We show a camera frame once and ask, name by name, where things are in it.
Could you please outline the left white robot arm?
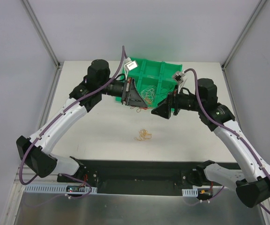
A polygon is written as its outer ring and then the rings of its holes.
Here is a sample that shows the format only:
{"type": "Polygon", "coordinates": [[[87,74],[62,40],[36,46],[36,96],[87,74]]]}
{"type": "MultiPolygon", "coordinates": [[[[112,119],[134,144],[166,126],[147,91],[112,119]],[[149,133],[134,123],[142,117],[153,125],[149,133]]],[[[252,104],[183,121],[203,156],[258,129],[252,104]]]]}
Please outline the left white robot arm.
{"type": "Polygon", "coordinates": [[[134,79],[125,77],[118,80],[120,75],[119,71],[110,75],[107,61],[92,61],[87,75],[69,94],[61,109],[30,137],[20,136],[16,140],[22,164],[27,165],[36,177],[64,173],[73,182],[80,182],[84,177],[81,163],[74,157],[57,156],[52,150],[66,131],[102,100],[102,95],[118,97],[126,106],[147,107],[137,91],[134,79]]]}

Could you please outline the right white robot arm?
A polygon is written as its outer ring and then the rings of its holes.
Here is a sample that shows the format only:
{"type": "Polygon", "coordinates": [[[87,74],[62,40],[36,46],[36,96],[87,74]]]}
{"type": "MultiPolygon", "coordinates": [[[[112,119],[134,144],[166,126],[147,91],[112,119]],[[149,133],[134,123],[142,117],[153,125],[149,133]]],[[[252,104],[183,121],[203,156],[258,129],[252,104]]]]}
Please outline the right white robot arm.
{"type": "Polygon", "coordinates": [[[213,80],[201,78],[195,94],[173,90],[151,113],[165,119],[180,110],[198,112],[200,120],[228,148],[240,169],[226,169],[208,160],[199,164],[188,176],[188,182],[202,186],[213,181],[236,192],[241,202],[253,208],[270,198],[270,165],[246,140],[235,116],[218,103],[217,86],[213,80]]]}

